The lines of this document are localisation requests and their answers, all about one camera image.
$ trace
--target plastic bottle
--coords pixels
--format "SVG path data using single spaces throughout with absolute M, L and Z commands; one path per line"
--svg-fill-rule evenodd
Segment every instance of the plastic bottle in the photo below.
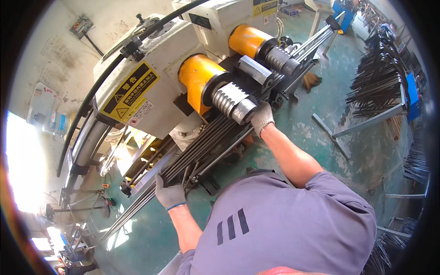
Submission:
M 46 115 L 43 130 L 52 133 L 54 136 L 64 136 L 69 129 L 69 119 L 65 114 L 50 110 Z

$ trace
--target gray work glove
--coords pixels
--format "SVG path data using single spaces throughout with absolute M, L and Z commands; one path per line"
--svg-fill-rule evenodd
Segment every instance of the gray work glove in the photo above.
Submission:
M 164 188 L 164 180 L 161 173 L 155 175 L 156 178 L 156 197 L 165 207 L 166 211 L 171 208 L 185 204 L 185 193 L 181 184 Z
M 253 118 L 250 120 L 252 123 L 252 126 L 255 130 L 255 133 L 257 133 L 257 136 L 260 137 L 261 130 L 266 127 L 269 123 L 274 122 L 274 118 L 272 115 L 272 108 L 269 103 L 266 101 L 260 100 L 259 106 L 254 112 Z

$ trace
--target yellow motor housing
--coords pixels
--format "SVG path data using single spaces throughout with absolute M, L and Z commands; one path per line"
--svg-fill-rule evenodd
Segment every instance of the yellow motor housing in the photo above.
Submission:
M 259 58 L 260 53 L 264 60 L 267 50 L 276 46 L 277 43 L 273 36 L 247 24 L 238 25 L 229 36 L 229 47 L 232 50 L 254 60 Z
M 179 81 L 187 87 L 187 101 L 200 115 L 212 106 L 211 92 L 231 79 L 231 73 L 204 54 L 187 58 L 179 68 Z

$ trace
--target pile of steel rods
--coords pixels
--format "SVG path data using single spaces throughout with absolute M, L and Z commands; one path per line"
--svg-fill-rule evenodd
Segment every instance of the pile of steel rods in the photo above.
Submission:
M 382 245 L 382 240 L 376 240 L 366 266 L 371 267 L 377 274 L 385 275 L 385 264 L 391 267 L 391 261 Z
M 410 151 L 406 156 L 405 164 L 403 165 L 403 176 L 407 179 L 426 184 L 428 182 L 429 170 L 426 166 L 422 130 L 423 124 L 421 122 L 417 122 L 413 142 L 411 144 Z
M 402 231 L 406 234 L 412 235 L 416 225 L 416 220 L 408 218 Z M 380 239 L 377 239 L 374 242 L 373 251 L 371 251 L 370 257 L 365 266 L 372 268 L 377 274 L 385 274 L 385 265 L 391 267 L 391 261 L 388 258 L 386 250 L 391 246 L 403 250 L 406 248 L 407 242 L 408 240 L 405 238 L 399 238 L 396 235 L 386 232 L 383 233 L 380 236 Z
M 219 116 L 200 136 L 191 143 L 188 148 L 180 154 L 165 170 L 162 176 L 165 182 L 171 181 L 181 171 L 183 171 L 191 162 L 198 161 L 210 152 L 217 143 L 234 127 L 235 121 L 228 120 L 224 116 Z M 106 241 L 110 236 L 115 234 L 121 226 L 131 219 L 146 203 L 154 198 L 156 182 L 154 181 L 127 210 L 118 218 L 112 227 L 101 237 L 100 241 Z
M 354 117 L 369 118 L 397 105 L 401 88 L 407 91 L 408 84 L 399 54 L 383 32 L 376 32 L 366 43 L 368 51 L 361 56 L 346 102 L 353 103 Z

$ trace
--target blue machine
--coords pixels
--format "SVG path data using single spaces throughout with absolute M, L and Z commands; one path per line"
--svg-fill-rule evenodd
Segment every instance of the blue machine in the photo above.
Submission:
M 407 75 L 408 94 L 410 96 L 410 112 L 408 113 L 408 121 L 411 121 L 420 115 L 420 100 L 418 100 L 417 87 L 415 85 L 413 73 Z
M 347 29 L 352 25 L 353 20 L 355 19 L 355 14 L 357 12 L 357 8 L 348 5 L 344 2 L 341 2 L 339 0 L 336 0 L 333 3 L 333 10 L 334 10 L 334 17 L 336 18 L 338 15 L 340 15 L 343 11 L 345 11 L 345 17 L 344 20 L 342 20 L 341 28 L 342 31 L 345 33 Z

